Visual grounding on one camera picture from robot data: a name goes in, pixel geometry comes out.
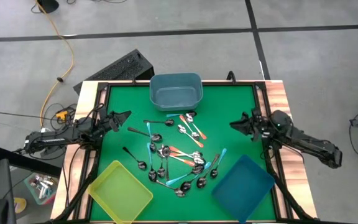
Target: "gray floor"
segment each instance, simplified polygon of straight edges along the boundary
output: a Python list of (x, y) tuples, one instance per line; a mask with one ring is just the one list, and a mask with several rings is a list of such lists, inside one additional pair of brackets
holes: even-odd
[[(251, 0), (258, 27), (358, 24), (358, 0)], [(140, 1), (108, 4), (78, 0), (50, 16), (62, 34), (97, 34), (176, 29), (250, 27), (244, 1)], [(33, 2), (0, 1), (0, 37), (54, 35)], [(317, 138), (329, 139), (344, 153), (343, 166), (332, 170), (306, 157), (306, 171), (318, 216), (322, 220), (358, 223), (358, 157), (352, 151), (349, 119), (358, 113), (358, 30), (262, 33), (270, 76), (284, 80), (295, 125)], [(205, 79), (262, 79), (251, 33), (201, 34), (71, 40), (75, 67), (51, 103), (77, 101), (71, 89), (84, 78), (133, 49), (139, 49), (155, 72), (196, 72)], [(0, 42), (0, 111), (38, 115), (56, 77), (70, 64), (62, 41)], [(37, 119), (0, 115), (0, 147), (15, 150)], [(358, 148), (358, 129), (353, 129)], [(61, 165), (62, 161), (53, 161)], [(26, 173), (15, 170), (12, 181)], [(31, 201), (24, 185), (17, 197), (29, 200), (19, 223), (42, 222), (52, 207)]]

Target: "translucent yellow tray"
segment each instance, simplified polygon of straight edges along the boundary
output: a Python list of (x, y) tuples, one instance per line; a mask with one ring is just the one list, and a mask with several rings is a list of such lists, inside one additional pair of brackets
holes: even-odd
[(153, 193), (119, 161), (113, 161), (88, 191), (117, 224), (132, 223), (153, 199)]

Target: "green tabletop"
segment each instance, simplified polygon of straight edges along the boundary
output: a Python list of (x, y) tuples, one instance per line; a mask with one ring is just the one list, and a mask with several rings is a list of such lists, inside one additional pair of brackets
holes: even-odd
[[(154, 195), (152, 201), (136, 218), (137, 221), (208, 221), (234, 220), (227, 211), (223, 210), (212, 198), (214, 186), (224, 177), (233, 164), (246, 154), (261, 168), (266, 169), (265, 161), (260, 158), (261, 142), (252, 142), (249, 136), (230, 128), (229, 123), (241, 118), (243, 111), (250, 113), (255, 108), (254, 92), (251, 86), (204, 86), (204, 97), (198, 105), (197, 116), (194, 122), (208, 137), (200, 140), (204, 148), (198, 147), (188, 136), (177, 131), (177, 125), (184, 125), (179, 117), (174, 117), (175, 125), (152, 124), (152, 132), (163, 136), (164, 145), (175, 146), (187, 153), (201, 151), (207, 161), (213, 160), (215, 154), (220, 154), (223, 148), (227, 153), (219, 165), (219, 175), (216, 179), (208, 177), (208, 184), (203, 189), (196, 187), (196, 181), (187, 192), (186, 197), (178, 198), (173, 190), (151, 182), (148, 171), (142, 171), (137, 163), (122, 147), (127, 147), (138, 160), (145, 161), (150, 167), (146, 144), (147, 136), (132, 133), (127, 127), (133, 127), (147, 132), (144, 119), (164, 121), (167, 112), (157, 111), (150, 102), (148, 86), (113, 86), (111, 88), (108, 111), (132, 111), (132, 115), (120, 128), (118, 133), (110, 131), (103, 140), (101, 158), (99, 162), (100, 174), (114, 160), (119, 160), (139, 181), (141, 181)], [(160, 167), (161, 159), (153, 154), (153, 167)], [(170, 178), (174, 179), (191, 171), (191, 167), (173, 158), (169, 159)], [(173, 184), (179, 187), (183, 181)], [(106, 212), (94, 201), (91, 211), (91, 220), (111, 220)], [(249, 220), (275, 220), (273, 201), (268, 194)]]

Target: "yellow cable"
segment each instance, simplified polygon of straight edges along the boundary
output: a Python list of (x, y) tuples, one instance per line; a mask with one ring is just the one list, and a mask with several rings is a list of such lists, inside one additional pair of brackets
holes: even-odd
[[(64, 78), (66, 75), (69, 74), (69, 72), (73, 69), (73, 66), (74, 66), (74, 51), (73, 51), (73, 48), (71, 47), (71, 45), (68, 43), (68, 41), (62, 36), (59, 34), (59, 31), (57, 30), (56, 26), (55, 26), (55, 23), (53, 23), (53, 21), (51, 20), (51, 18), (48, 16), (48, 14), (45, 12), (45, 9), (38, 3), (37, 0), (35, 0), (35, 3), (38, 5), (38, 7), (41, 9), (41, 11), (43, 12), (44, 15), (47, 16), (49, 22), (52, 24), (53, 26), (53, 29), (55, 30), (56, 34), (58, 35), (59, 38), (61, 38), (64, 42), (66, 42), (68, 48), (70, 49), (71, 51), (71, 65), (70, 65), (70, 68), (68, 68), (68, 70), (62, 75), (61, 78)], [(40, 125), (41, 125), (41, 128), (43, 126), (43, 122), (44, 122), (44, 119), (42, 119), (42, 116), (43, 116), (43, 113), (44, 113), (44, 109), (45, 109), (45, 106), (47, 105), (48, 103), (48, 100), (50, 98), (50, 95), (52, 94), (52, 92), (54, 91), (54, 89), (56, 88), (56, 86), (59, 84), (59, 81), (56, 81), (56, 83), (53, 85), (52, 89), (50, 89), (48, 95), (47, 95), (47, 98), (45, 99), (44, 101), (44, 104), (42, 105), (41, 107), (41, 112), (40, 112)]]

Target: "black box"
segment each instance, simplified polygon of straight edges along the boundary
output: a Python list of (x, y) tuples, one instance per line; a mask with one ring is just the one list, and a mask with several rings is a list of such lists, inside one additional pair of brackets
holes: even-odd
[[(137, 49), (135, 49), (84, 81), (150, 80), (153, 76), (153, 65)], [(73, 87), (78, 95), (80, 94), (81, 87), (82, 82)]]

